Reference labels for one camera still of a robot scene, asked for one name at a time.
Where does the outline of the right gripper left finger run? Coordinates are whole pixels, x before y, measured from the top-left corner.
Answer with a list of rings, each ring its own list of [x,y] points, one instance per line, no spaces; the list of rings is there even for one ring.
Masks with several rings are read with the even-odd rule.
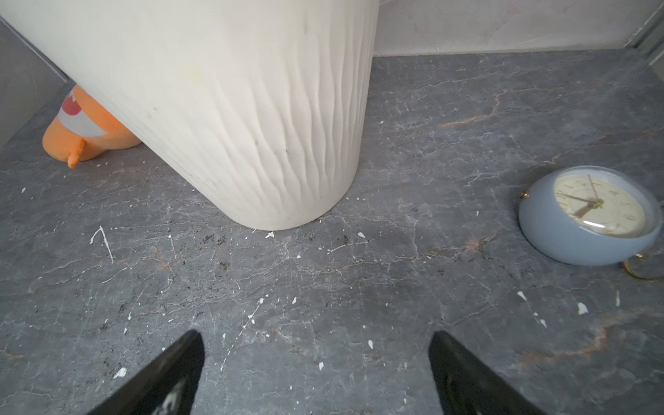
[[[91,414],[189,414],[205,361],[202,334],[189,330]]]

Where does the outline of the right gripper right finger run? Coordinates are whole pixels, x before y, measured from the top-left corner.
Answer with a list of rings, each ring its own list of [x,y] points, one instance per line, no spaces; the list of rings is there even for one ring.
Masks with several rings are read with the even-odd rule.
[[[543,413],[444,330],[434,333],[428,356],[445,414]]]

